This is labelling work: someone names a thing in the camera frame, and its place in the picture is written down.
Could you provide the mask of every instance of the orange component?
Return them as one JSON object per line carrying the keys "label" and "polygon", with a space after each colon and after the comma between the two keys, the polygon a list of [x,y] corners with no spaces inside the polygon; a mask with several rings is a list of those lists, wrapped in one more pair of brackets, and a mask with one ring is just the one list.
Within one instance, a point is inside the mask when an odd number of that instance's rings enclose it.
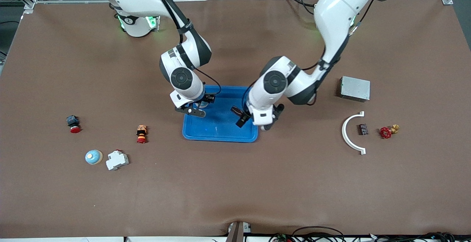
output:
{"label": "orange component", "polygon": [[146,143],[147,126],[139,125],[136,135],[138,135],[138,143]]}

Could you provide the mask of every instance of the brown table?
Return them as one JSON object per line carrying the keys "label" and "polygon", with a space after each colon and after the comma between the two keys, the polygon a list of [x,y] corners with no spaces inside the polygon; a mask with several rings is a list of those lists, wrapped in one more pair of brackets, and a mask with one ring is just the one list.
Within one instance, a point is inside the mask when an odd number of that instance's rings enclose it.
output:
{"label": "brown table", "polygon": [[[292,1],[178,4],[213,50],[202,69],[223,85],[250,84],[274,56],[311,66],[323,50]],[[375,2],[316,106],[282,99],[281,119],[249,144],[184,139],[158,68],[177,43],[173,24],[136,39],[112,15],[106,4],[39,4],[23,18],[0,79],[1,237],[220,235],[235,220],[254,232],[471,232],[471,53],[452,7]],[[335,97],[342,76],[370,80],[371,100]],[[365,156],[340,133],[359,111],[348,131]],[[400,132],[381,139],[392,124]],[[85,163],[88,150],[117,148],[130,165]]]}

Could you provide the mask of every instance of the metal box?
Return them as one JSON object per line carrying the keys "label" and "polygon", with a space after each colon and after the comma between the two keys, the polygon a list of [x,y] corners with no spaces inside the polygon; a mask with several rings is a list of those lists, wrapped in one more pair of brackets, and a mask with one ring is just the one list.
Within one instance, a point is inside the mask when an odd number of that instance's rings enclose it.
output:
{"label": "metal box", "polygon": [[353,101],[368,101],[370,100],[370,81],[343,76],[340,78],[339,96]]}

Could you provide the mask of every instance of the red and gold valve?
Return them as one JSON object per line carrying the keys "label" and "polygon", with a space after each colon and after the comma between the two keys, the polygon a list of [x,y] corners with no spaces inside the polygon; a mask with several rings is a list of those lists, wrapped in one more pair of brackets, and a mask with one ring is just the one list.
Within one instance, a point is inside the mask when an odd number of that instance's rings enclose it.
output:
{"label": "red and gold valve", "polygon": [[383,127],[380,129],[380,135],[382,138],[391,138],[393,134],[399,131],[399,125],[393,125],[391,128]]}
{"label": "red and gold valve", "polygon": [[146,134],[147,134],[147,126],[139,125],[138,132],[136,133],[136,135],[138,135],[138,143],[146,143]]}

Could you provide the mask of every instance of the blue plastic bin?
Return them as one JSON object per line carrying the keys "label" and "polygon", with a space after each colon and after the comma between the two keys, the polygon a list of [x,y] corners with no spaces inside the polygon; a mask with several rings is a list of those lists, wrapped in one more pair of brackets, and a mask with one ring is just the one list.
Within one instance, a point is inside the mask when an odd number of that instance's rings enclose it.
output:
{"label": "blue plastic bin", "polygon": [[[207,85],[208,93],[215,93],[219,87]],[[189,140],[199,141],[231,141],[236,143],[252,143],[258,135],[257,126],[252,119],[239,128],[235,123],[239,117],[231,112],[232,106],[240,108],[242,94],[247,87],[222,86],[222,91],[216,96],[214,103],[202,110],[206,111],[204,118],[185,115],[183,119],[183,136]]]}

